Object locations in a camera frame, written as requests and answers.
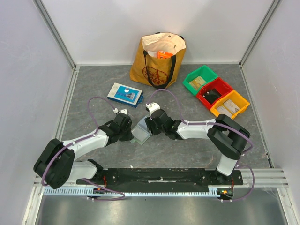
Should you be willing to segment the green plastic bin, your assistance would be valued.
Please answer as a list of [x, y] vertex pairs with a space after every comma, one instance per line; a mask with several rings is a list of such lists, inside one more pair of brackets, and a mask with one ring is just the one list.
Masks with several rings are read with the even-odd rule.
[[202, 87], [216, 78], [218, 78], [218, 75], [204, 65], [188, 74], [182, 83], [195, 96]]

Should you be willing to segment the red plastic bin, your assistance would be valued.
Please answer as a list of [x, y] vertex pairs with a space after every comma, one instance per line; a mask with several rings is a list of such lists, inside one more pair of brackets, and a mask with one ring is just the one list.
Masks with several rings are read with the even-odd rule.
[[204, 85], [196, 94], [196, 98], [207, 108], [210, 109], [218, 100], [233, 91], [233, 88], [218, 77]]

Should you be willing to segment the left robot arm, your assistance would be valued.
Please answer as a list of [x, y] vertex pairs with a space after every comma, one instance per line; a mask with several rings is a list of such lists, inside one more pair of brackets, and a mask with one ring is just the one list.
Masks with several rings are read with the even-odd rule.
[[93, 160], [77, 161], [81, 156], [99, 148], [107, 147], [117, 141], [130, 141], [132, 121], [125, 110], [95, 131], [78, 139], [49, 141], [34, 165], [34, 172], [42, 178], [43, 186], [60, 188], [66, 182], [88, 179], [93, 184], [103, 180], [103, 172]]

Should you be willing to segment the blue white product box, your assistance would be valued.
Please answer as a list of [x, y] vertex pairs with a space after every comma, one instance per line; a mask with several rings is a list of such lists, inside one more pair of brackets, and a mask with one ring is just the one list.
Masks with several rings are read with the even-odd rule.
[[136, 108], [143, 102], [143, 91], [140, 89], [132, 88], [123, 84], [114, 83], [110, 89], [107, 98], [109, 100], [122, 103]]

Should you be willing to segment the orange box in bag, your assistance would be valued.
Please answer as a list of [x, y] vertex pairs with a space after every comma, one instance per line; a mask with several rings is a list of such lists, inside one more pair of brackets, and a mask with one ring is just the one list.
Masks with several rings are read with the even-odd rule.
[[169, 52], [166, 52], [166, 51], [163, 51], [163, 50], [159, 50], [157, 52], [157, 58], [158, 59], [168, 59], [168, 58], [170, 58], [172, 56], [173, 56], [172, 53], [169, 53]]

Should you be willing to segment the silver card in yellow bin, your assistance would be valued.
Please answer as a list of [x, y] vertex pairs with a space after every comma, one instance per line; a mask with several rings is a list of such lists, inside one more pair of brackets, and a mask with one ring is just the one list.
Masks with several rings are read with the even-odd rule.
[[231, 114], [235, 114], [240, 110], [240, 108], [230, 99], [223, 103], [224, 107], [231, 112]]

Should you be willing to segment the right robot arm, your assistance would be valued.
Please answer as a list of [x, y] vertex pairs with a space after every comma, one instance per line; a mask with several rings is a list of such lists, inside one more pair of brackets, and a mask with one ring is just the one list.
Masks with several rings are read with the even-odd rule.
[[222, 153], [215, 172], [215, 180], [226, 184], [232, 178], [232, 172], [250, 141], [250, 133], [225, 114], [207, 121], [173, 120], [162, 109], [153, 111], [145, 119], [152, 135], [165, 134], [172, 140], [209, 139]]

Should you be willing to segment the green card holder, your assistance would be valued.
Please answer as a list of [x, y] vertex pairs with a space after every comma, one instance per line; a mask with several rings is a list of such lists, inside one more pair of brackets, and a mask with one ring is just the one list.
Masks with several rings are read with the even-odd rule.
[[131, 143], [137, 142], [138, 144], [143, 145], [150, 138], [151, 133], [145, 122], [147, 117], [148, 116], [143, 117], [132, 129], [133, 139], [130, 141]]

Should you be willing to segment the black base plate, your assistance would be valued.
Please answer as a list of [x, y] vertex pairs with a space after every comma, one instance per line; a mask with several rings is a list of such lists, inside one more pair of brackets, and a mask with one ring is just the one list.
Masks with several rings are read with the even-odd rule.
[[136, 182], [146, 183], [183, 183], [200, 185], [243, 185], [241, 171], [235, 170], [231, 175], [225, 176], [217, 170], [203, 168], [105, 168], [99, 169], [89, 179], [96, 184], [120, 186]]

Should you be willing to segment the yellow plastic bin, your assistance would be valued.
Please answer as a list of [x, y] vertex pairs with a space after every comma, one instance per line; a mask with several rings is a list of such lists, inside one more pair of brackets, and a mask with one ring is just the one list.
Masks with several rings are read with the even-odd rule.
[[220, 114], [225, 114], [231, 119], [235, 119], [249, 106], [250, 103], [236, 90], [233, 90], [217, 100], [216, 103], [214, 103], [210, 108], [210, 112], [216, 117], [218, 117]]

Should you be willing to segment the brown tote bag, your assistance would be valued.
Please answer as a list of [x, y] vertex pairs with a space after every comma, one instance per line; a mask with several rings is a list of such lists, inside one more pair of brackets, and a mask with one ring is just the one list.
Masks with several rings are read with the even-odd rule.
[[[172, 53], [168, 59], [158, 59], [163, 50]], [[158, 32], [142, 36], [137, 48], [130, 79], [156, 89], [166, 89], [176, 82], [186, 51], [182, 36], [170, 32]]]

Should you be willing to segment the gold credit card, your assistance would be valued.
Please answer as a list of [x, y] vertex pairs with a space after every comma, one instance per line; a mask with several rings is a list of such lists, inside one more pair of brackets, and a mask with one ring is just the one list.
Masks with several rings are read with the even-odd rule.
[[193, 79], [192, 81], [189, 82], [189, 84], [195, 89], [198, 90], [201, 88], [201, 86], [203, 86], [206, 83], [206, 81], [201, 77], [198, 76], [195, 79]]

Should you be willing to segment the black credit card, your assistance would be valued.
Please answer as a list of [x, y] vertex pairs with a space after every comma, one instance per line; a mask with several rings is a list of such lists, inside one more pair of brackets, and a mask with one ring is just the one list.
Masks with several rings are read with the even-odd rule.
[[208, 103], [213, 104], [221, 97], [221, 94], [216, 89], [212, 89], [207, 91], [203, 97]]

